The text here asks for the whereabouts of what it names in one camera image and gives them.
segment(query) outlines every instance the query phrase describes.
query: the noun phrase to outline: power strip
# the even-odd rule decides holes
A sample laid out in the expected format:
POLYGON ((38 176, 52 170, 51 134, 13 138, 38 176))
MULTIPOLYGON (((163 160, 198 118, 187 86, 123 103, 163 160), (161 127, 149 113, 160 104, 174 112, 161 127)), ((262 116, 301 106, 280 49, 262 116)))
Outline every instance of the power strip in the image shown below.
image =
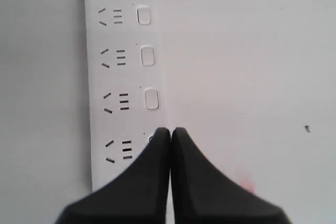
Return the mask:
POLYGON ((165 125, 154 0, 85 0, 92 186, 116 178, 165 125))

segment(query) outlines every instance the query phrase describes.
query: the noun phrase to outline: black object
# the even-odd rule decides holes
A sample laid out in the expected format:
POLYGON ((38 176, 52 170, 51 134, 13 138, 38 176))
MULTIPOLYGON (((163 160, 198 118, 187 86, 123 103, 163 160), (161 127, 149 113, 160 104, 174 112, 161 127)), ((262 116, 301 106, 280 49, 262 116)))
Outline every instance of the black object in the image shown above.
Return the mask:
POLYGON ((163 224, 170 168, 170 133, 156 130, 134 163, 113 182, 68 206, 56 224, 163 224))
POLYGON ((281 208, 217 170, 183 128, 177 128, 172 137, 171 181, 176 224, 290 223, 281 208))

